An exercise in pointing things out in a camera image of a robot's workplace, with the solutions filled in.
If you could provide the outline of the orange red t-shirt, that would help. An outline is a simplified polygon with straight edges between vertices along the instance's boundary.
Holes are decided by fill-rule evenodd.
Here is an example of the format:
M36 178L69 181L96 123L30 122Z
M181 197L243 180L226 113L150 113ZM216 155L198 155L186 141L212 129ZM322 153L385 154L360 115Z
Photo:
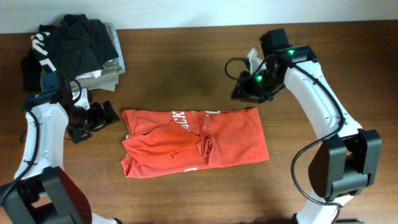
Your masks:
M232 111L124 110L124 175L145 179L269 160L257 108Z

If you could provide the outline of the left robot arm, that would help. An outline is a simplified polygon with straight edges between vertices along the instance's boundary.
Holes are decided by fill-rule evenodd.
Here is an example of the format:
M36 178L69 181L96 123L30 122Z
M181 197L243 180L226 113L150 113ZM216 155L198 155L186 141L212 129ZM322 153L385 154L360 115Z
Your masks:
M52 89L31 96L22 109L27 120L24 153L14 180L1 186L1 206L13 223L120 223L95 214L63 168L64 137L73 143L119 121L111 103L92 102L84 89L78 96Z

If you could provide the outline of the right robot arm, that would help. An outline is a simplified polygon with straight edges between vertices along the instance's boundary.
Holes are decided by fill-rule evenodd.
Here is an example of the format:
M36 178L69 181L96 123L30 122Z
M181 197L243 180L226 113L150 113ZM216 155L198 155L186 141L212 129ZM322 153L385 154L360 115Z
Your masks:
M290 173L307 199L292 223L340 223L339 215L350 200L375 181L382 140L375 130L365 131L344 109L327 83L317 57L307 45L266 52L251 49L242 58L247 70L236 78L233 99L263 103L284 88L298 100L317 136L292 159ZM310 194L295 175L298 158L310 148L318 151L308 167Z

